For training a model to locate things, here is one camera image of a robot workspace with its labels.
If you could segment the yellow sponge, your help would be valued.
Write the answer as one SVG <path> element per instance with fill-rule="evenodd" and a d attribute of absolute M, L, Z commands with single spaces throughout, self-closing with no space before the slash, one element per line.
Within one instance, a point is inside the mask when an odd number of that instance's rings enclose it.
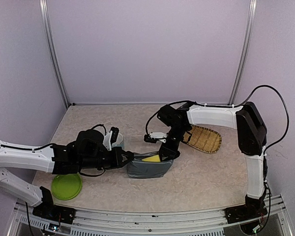
<path fill-rule="evenodd" d="M 158 162 L 161 162 L 161 159 L 160 159 L 160 156 L 157 154 L 157 155 L 145 157 L 145 158 L 142 159 L 142 161 L 158 163 Z"/>

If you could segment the grey zipper pouch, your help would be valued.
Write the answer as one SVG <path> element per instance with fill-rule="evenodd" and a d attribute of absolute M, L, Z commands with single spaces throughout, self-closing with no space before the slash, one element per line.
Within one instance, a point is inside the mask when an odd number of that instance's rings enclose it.
<path fill-rule="evenodd" d="M 171 168 L 174 160 L 166 161 L 144 161 L 153 156 L 158 156 L 158 152 L 134 153 L 134 159 L 126 165 L 126 171 L 130 178 L 158 178 Z"/>

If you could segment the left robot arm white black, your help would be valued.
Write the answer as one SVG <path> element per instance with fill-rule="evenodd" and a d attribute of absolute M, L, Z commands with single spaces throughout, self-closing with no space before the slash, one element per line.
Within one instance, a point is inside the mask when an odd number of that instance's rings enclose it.
<path fill-rule="evenodd" d="M 53 219 L 59 214 L 59 207 L 54 204 L 50 190 L 22 180 L 8 168 L 54 175 L 80 174 L 83 169 L 106 171 L 122 168 L 134 159 L 134 154 L 113 146 L 117 138 L 118 130 L 112 128 L 106 135 L 95 129 L 81 131 L 76 140 L 67 145 L 35 147 L 0 140 L 0 188 L 31 207 L 39 207 L 46 217 Z"/>

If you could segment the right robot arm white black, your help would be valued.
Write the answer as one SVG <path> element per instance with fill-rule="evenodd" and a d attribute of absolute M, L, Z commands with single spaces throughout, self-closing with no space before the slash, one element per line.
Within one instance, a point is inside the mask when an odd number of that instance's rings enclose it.
<path fill-rule="evenodd" d="M 261 210 L 266 193 L 264 156 L 267 128 L 254 103 L 219 107 L 184 101 L 178 108 L 165 105 L 156 115 L 170 128 L 167 135 L 160 138 L 159 156 L 162 161 L 179 157 L 179 144 L 193 125 L 215 125 L 236 130 L 238 147 L 245 156 L 248 174 L 248 189 L 241 213 L 252 218 Z"/>

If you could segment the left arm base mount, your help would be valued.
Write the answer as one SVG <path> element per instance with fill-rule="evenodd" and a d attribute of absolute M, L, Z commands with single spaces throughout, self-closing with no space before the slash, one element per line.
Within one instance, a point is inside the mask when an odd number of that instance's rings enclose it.
<path fill-rule="evenodd" d="M 55 221 L 58 223 L 72 224 L 76 210 L 70 207 L 53 205 L 37 206 L 33 209 L 32 214 L 43 219 Z"/>

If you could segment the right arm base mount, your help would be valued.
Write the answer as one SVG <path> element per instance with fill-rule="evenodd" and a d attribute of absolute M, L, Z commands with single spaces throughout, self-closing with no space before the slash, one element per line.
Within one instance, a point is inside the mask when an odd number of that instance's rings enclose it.
<path fill-rule="evenodd" d="M 267 215 L 267 208 L 261 206 L 261 208 L 256 209 L 254 206 L 239 205 L 226 208 L 225 215 L 228 224 L 232 224 Z"/>

